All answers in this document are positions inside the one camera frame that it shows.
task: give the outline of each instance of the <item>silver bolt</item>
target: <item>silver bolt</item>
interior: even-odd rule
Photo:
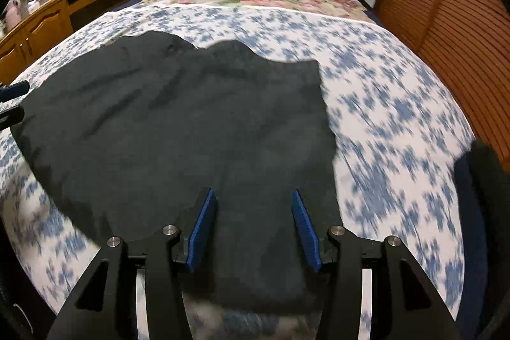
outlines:
[[[177,227],[175,225],[167,225],[163,228],[163,233],[165,235],[173,235],[177,232]]]
[[[120,238],[118,236],[113,236],[108,240],[107,244],[109,247],[115,248],[120,244]]]
[[[392,235],[392,236],[388,237],[388,243],[392,247],[398,247],[402,243],[402,241],[400,240],[399,237]]]
[[[342,236],[345,233],[345,228],[340,225],[335,225],[330,228],[330,232],[336,236]]]

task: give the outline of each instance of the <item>bed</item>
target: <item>bed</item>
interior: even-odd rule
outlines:
[[[149,30],[199,48],[236,39],[276,61],[316,59],[337,138],[333,168],[344,225],[363,237],[399,236],[455,318],[465,259],[451,169],[474,136],[448,89],[357,0],[229,1],[140,0],[80,29],[17,80],[37,88],[76,56]],[[0,148],[2,220],[27,275],[58,312],[98,246],[58,211],[9,131],[0,133]],[[370,287],[365,273],[360,338],[370,334]],[[184,300],[195,339],[312,339],[320,318]],[[137,301],[139,338],[147,338],[142,275]]]

